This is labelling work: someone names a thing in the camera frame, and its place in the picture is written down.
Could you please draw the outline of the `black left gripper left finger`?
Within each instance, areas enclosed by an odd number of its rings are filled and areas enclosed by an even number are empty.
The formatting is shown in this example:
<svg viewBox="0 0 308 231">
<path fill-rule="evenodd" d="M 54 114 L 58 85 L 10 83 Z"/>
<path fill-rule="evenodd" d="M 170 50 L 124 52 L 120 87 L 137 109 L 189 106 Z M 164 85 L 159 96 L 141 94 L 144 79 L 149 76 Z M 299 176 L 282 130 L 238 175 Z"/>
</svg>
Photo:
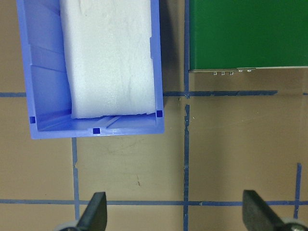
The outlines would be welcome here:
<svg viewBox="0 0 308 231">
<path fill-rule="evenodd" d="M 58 231 L 104 231 L 107 226 L 107 200 L 105 192 L 96 192 L 79 220 L 57 227 Z"/>
</svg>

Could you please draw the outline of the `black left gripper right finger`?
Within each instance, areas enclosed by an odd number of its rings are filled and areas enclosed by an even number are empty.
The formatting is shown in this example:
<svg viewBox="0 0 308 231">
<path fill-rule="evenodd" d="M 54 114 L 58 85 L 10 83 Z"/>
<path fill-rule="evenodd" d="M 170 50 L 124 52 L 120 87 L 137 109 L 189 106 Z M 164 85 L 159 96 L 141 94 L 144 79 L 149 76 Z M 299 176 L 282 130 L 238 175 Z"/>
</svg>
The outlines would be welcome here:
<svg viewBox="0 0 308 231">
<path fill-rule="evenodd" d="M 282 219 L 254 190 L 243 191 L 243 223 L 248 231 L 306 231 L 308 227 L 294 218 Z"/>
</svg>

